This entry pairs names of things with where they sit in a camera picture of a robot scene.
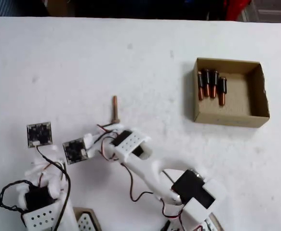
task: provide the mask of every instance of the wire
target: wire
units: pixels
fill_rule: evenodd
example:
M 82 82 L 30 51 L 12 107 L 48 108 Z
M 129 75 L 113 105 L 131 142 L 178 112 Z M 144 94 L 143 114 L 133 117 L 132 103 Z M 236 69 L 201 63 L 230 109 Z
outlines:
M 110 125 L 114 125 L 115 123 L 110 123 L 110 124 L 105 124 L 105 125 L 102 125 L 101 127 L 105 128 L 105 127 L 109 127 Z
M 180 222 L 180 225 L 181 225 L 181 227 L 182 227 L 182 230 L 183 230 L 183 231 L 186 231 L 186 229 L 185 229 L 184 226 L 183 226 L 181 214 L 180 214 L 180 216 L 179 216 L 179 222 Z
M 101 154 L 107 161 L 110 161 L 110 160 L 117 161 L 118 158 L 114 159 L 114 157 L 116 156 L 115 154 L 113 154 L 109 159 L 105 156 L 105 151 L 104 151 L 104 140 L 105 140 L 106 138 L 112 138 L 112 139 L 114 139 L 114 137 L 112 137 L 112 136 L 105 136 L 105 137 L 102 139 L 100 154 Z
M 166 176 L 167 176 L 167 178 L 174 184 L 174 180 L 169 176 L 169 174 L 165 171 L 165 170 L 163 170 L 162 171 Z
M 28 180 L 17 180 L 13 183 L 9 183 L 8 185 L 6 185 L 5 187 L 3 187 L 1 193 L 0 193 L 0 207 L 2 208 L 5 208 L 7 210 L 10 210 L 10 211 L 17 211 L 17 212 L 20 212 L 20 219 L 21 221 L 23 222 L 23 224 L 26 226 L 26 223 L 24 221 L 24 218 L 23 218 L 23 215 L 25 213 L 25 211 L 21 208 L 19 208 L 18 206 L 14 205 L 14 206 L 7 206 L 3 203 L 3 196 L 4 196 L 4 192 L 5 190 L 7 190 L 9 187 L 13 186 L 13 185 L 17 185 L 17 184 L 21 184 L 21 183 L 26 183 L 30 186 L 33 186 L 33 183 L 28 181 Z
M 43 171 L 46 170 L 46 169 L 48 169 L 48 167 L 51 166 L 51 165 L 52 165 L 52 164 L 48 164 L 45 168 L 43 168 Z M 40 178 L 39 178 L 39 187 L 40 187 L 40 182 L 41 182 L 41 180 L 42 180 L 42 176 L 43 176 L 43 175 L 44 175 L 43 173 L 41 173 L 41 175 L 40 175 Z
M 112 132 L 111 130 L 104 132 L 102 135 L 100 135 L 100 136 L 94 141 L 93 144 L 97 143 L 103 136 L 105 136 L 106 134 L 109 134 L 109 133 L 111 133 L 111 132 Z
M 163 208 L 161 209 L 161 213 L 163 213 L 163 215 L 164 215 L 166 218 L 175 219 L 175 218 L 180 217 L 180 215 L 181 215 L 181 213 L 182 213 L 182 209 L 180 210 L 180 212 L 179 212 L 177 215 L 169 216 L 169 215 L 166 215 L 166 214 L 165 214 L 165 202 L 164 202 L 164 200 L 163 200 L 162 198 L 161 198 L 161 202 L 163 203 Z
M 208 227 L 208 230 L 209 230 L 209 231 L 212 231 L 211 228 L 210 228 L 210 226 L 209 226 L 209 224 L 208 224 L 208 222 L 207 222 L 206 220 L 204 220 L 204 222 L 206 222 L 207 227 Z
M 196 229 L 194 229 L 193 231 L 198 231 L 198 229 L 200 229 L 200 231 L 202 231 L 202 230 L 203 230 L 202 225 L 197 226 L 197 228 L 196 228 Z
M 103 126 L 101 126 L 101 125 L 99 125 L 99 124 L 97 124 L 97 126 L 98 126 L 100 129 L 102 129 L 103 131 L 109 131 L 108 129 L 104 128 Z
M 130 186 L 130 199 L 133 201 L 133 202 L 137 202 L 139 201 L 139 199 L 146 193 L 148 194 L 153 194 L 153 192 L 148 192 L 148 191 L 144 191 L 142 192 L 138 197 L 137 199 L 134 199 L 133 198 L 133 184 L 134 184 L 134 180 L 133 180 L 133 175 L 131 173 L 131 171 L 127 168 L 127 166 L 125 166 L 124 164 L 121 164 L 123 167 L 125 167 L 125 169 L 129 172 L 130 174 L 130 177 L 131 177 L 131 186 Z
M 61 212 L 60 212 L 60 215 L 59 215 L 59 218 L 58 218 L 58 221 L 54 227 L 54 231 L 57 231 L 58 230 L 58 227 L 60 225 L 60 222 L 61 222 L 61 219 L 63 217 L 63 214 L 64 214 L 64 211 L 65 211 L 65 208 L 67 206 L 67 201 L 68 201 L 68 198 L 69 198 L 69 195 L 70 195 L 70 192 L 71 192 L 71 179 L 67 173 L 66 170 L 64 170 L 61 166 L 57 165 L 54 161 L 48 159 L 46 156 L 44 156 L 40 151 L 39 151 L 39 147 L 36 146 L 36 150 L 38 151 L 38 153 L 41 154 L 41 156 L 46 160 L 48 161 L 50 164 L 53 164 L 54 166 L 56 166 L 66 177 L 67 179 L 67 182 L 68 182 L 68 189 L 67 189 L 67 197 L 65 198 L 65 201 L 64 201 L 64 204 L 62 206 L 62 209 L 61 209 Z

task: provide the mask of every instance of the square circuit board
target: square circuit board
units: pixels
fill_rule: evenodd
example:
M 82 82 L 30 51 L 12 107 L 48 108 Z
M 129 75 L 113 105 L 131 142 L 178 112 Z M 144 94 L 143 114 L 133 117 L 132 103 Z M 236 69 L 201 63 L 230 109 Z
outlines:
M 53 143 L 52 128 L 50 122 L 27 125 L 28 147 L 33 148 L 33 142 L 39 141 L 39 146 Z
M 63 148 L 69 165 L 88 159 L 83 138 L 65 142 Z

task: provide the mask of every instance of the white robotic arm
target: white robotic arm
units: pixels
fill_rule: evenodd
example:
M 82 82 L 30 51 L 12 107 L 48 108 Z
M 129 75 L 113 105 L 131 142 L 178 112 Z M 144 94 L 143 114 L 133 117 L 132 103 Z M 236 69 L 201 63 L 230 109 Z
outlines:
M 107 136 L 111 139 L 85 142 L 89 147 L 88 156 L 94 156 L 102 147 L 100 152 L 106 159 L 113 159 L 115 155 L 121 164 L 146 183 L 158 199 L 166 204 L 184 205 L 181 219 L 187 231 L 204 222 L 226 197 L 225 188 L 214 179 L 207 179 L 206 171 L 190 158 L 158 155 L 149 147 L 148 136 L 134 129 L 125 129 L 122 125 L 112 125 L 105 131 L 109 132 Z M 160 173 L 165 169 L 185 171 L 172 188 L 161 180 Z

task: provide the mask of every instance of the open cardboard box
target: open cardboard box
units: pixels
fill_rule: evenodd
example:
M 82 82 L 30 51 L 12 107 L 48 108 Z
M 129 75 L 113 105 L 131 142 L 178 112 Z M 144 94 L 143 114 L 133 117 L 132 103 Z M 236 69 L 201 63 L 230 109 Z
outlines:
M 218 96 L 198 100 L 197 72 L 217 70 L 227 79 L 225 106 L 219 106 Z M 265 79 L 258 62 L 198 58 L 194 71 L 194 121 L 258 128 L 270 118 Z

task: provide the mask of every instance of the cylindrical battery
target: cylindrical battery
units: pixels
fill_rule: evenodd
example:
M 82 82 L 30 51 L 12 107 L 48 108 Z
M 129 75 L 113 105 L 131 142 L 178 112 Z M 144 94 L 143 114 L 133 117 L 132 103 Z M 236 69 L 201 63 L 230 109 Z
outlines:
M 204 83 L 204 96 L 208 97 L 210 95 L 210 70 L 204 69 L 203 70 L 203 83 Z
M 225 105 L 225 97 L 227 94 L 227 79 L 221 77 L 218 79 L 218 103 L 220 106 Z
M 201 101 L 203 100 L 203 78 L 202 78 L 201 71 L 197 73 L 197 76 L 198 76 L 198 99 Z
M 219 73 L 218 71 L 212 71 L 211 72 L 211 79 L 210 79 L 210 86 L 211 86 L 211 91 L 210 91 L 210 97 L 215 98 L 216 97 L 216 86 L 217 86 L 217 81 L 218 81 Z

